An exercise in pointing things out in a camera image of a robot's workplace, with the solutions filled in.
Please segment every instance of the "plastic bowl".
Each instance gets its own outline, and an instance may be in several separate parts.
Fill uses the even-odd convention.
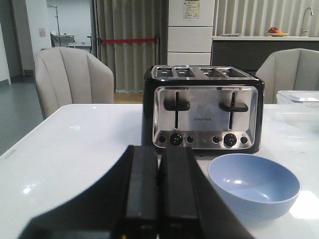
[[[241,219],[272,220],[295,202],[301,185],[287,168],[251,154],[226,154],[208,166],[210,182]]]

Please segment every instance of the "toaster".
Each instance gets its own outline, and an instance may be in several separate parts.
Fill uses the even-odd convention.
[[[144,76],[142,145],[195,155],[260,148],[264,82],[231,66],[156,65]]]

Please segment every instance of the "clear plastic container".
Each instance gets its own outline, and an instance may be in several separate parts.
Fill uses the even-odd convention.
[[[319,130],[319,91],[278,91],[279,116],[310,131]]]

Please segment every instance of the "beige chair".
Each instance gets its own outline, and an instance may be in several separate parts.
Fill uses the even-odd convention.
[[[114,102],[112,71],[87,51],[54,47],[34,56],[43,118],[69,104]]]
[[[319,90],[319,52],[289,49],[272,53],[256,72],[265,82],[264,103],[276,103],[277,91]]]

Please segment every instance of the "red rope barrier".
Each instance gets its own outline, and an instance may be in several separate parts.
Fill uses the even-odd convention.
[[[156,42],[156,38],[101,40],[101,43],[139,43],[139,42]]]

